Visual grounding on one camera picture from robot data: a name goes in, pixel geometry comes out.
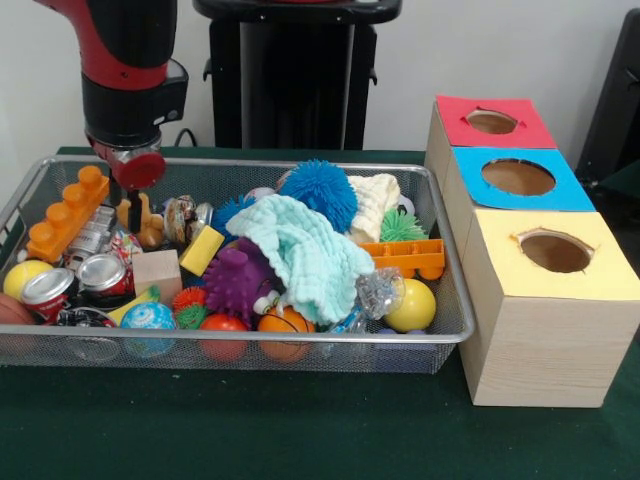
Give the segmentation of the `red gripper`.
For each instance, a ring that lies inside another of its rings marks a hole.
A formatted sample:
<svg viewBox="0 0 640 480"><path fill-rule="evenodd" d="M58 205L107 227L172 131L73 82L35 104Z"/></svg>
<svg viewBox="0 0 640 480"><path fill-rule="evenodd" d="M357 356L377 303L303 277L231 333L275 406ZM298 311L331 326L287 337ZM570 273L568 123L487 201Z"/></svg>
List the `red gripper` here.
<svg viewBox="0 0 640 480"><path fill-rule="evenodd" d="M142 201L138 190L152 187L166 170L166 162L160 151L161 137L156 137L150 143L132 147L107 145L93 137L89 137L89 143L110 168L110 205L114 209L120 205L121 187L131 190L128 192L128 228L132 233L139 233Z"/></svg>

